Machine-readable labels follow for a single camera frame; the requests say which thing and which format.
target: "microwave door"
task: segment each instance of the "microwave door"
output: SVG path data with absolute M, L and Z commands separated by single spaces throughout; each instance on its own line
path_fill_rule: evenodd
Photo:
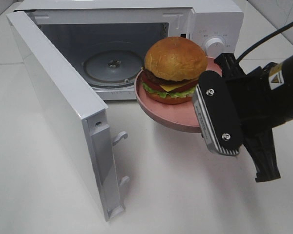
M 25 12 L 7 17 L 45 118 L 109 220 L 124 210 L 112 145 L 126 133 L 111 140 L 107 105 Z

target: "white table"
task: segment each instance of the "white table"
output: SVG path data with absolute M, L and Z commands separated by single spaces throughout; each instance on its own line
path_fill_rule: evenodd
M 237 56 L 274 30 L 239 2 L 245 20 Z M 292 54 L 277 36 L 241 65 L 249 72 Z M 0 234 L 293 234 L 293 121 L 273 131 L 282 178 L 255 183 L 243 147 L 237 158 L 213 155 L 199 134 L 161 126 L 136 101 L 108 105 L 112 134 L 129 134 L 114 152 L 119 174 L 131 181 L 126 211 L 106 223 L 47 125 L 0 16 Z

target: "cheese slice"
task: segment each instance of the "cheese slice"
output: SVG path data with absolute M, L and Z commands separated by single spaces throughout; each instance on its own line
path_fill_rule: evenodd
M 174 90 L 174 89 L 180 88 L 182 86 L 185 86 L 186 84 L 189 84 L 189 83 L 193 82 L 194 80 L 198 80 L 198 79 L 199 78 L 197 78 L 197 79 L 190 79 L 188 82 L 185 82 L 185 83 L 182 83 L 182 84 L 160 85 L 160 87 L 162 89 L 164 89 L 166 92 L 170 92 L 171 90 Z

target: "black cable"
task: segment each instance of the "black cable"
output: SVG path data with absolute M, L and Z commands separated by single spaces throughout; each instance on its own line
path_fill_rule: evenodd
M 275 32 L 269 34 L 268 36 L 262 38 L 261 40 L 259 40 L 258 42 L 256 42 L 254 45 L 252 45 L 249 49 L 247 49 L 243 54 L 241 54 L 233 67 L 235 67 L 249 52 L 251 52 L 253 49 L 255 49 L 256 47 L 258 47 L 259 45 L 263 44 L 264 42 L 268 41 L 270 38 L 273 38 L 274 36 L 283 33 L 284 31 L 288 30 L 289 28 L 293 27 L 293 22 L 283 26 L 282 28 L 276 30 Z

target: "top bun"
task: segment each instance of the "top bun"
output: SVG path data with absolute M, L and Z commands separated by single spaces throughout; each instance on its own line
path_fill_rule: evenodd
M 145 68 L 166 80 L 194 79 L 206 67 L 207 58 L 202 48 L 182 37 L 159 40 L 152 45 L 145 57 Z

